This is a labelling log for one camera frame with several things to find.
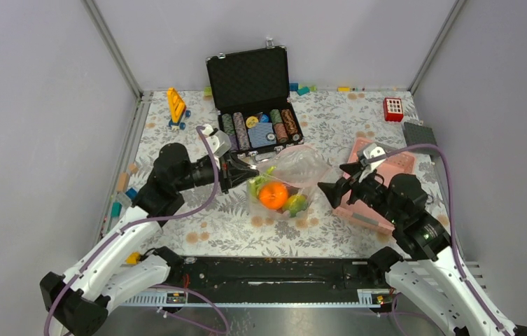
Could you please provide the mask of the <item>green celery stalk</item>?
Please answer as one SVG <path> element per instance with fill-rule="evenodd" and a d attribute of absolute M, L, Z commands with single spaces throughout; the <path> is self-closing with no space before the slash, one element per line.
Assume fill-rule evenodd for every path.
<path fill-rule="evenodd" d="M 258 197 L 261 188 L 268 182 L 273 181 L 275 166 L 269 167 L 264 173 L 252 178 L 247 182 L 248 193 L 251 197 Z"/>

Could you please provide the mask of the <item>orange fruit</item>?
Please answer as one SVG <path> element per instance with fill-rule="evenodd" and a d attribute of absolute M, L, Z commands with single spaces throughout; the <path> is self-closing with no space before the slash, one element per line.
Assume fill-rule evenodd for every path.
<path fill-rule="evenodd" d="M 258 192 L 259 202 L 271 210 L 278 210 L 288 201 L 288 188 L 281 182 L 268 182 Z"/>

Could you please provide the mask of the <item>clear pink zip bag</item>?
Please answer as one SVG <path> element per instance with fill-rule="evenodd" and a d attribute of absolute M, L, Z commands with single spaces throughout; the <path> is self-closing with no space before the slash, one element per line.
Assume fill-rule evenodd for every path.
<path fill-rule="evenodd" d="M 289 197 L 294 194 L 307 196 L 308 209 L 291 218 L 282 208 L 271 210 L 264 207 L 257 197 L 251 197 L 246 184 L 246 196 L 248 197 L 248 209 L 252 216 L 263 219 L 271 218 L 279 221 L 304 220 L 309 215 L 309 208 L 314 201 L 317 183 L 331 170 L 328 161 L 313 147 L 308 145 L 297 145 L 286 148 L 274 157 L 256 163 L 257 170 L 264 173 L 269 167 L 275 166 L 273 177 L 276 182 L 285 184 L 288 188 Z"/>

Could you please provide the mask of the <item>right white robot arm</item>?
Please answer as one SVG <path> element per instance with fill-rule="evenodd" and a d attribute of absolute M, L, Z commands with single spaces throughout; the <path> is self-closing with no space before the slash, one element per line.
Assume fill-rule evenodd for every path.
<path fill-rule="evenodd" d="M 392 248 L 370 258 L 367 277 L 377 288 L 390 286 L 412 301 L 444 335 L 527 335 L 485 294 L 454 248 L 451 235 L 425 208 L 427 193 L 413 174 L 396 174 L 388 185 L 360 163 L 346 164 L 349 177 L 320 182 L 332 207 L 362 202 L 394 226 L 397 245 L 438 284 L 434 288 Z"/>

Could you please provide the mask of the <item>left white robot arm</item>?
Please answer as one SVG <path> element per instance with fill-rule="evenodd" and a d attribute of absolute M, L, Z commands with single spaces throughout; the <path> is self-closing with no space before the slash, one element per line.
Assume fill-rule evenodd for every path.
<path fill-rule="evenodd" d="M 147 238 L 171 220 L 208 207 L 226 193 L 256 177 L 255 166 L 230 152 L 230 138 L 210 125 L 197 127 L 207 154 L 192 162 L 181 143 L 160 149 L 146 183 L 118 223 L 63 274 L 47 273 L 40 282 L 48 316 L 44 335 L 93 335 L 122 303 L 152 286 L 168 288 L 183 280 L 183 259 L 158 248 L 138 265 L 120 266 Z"/>

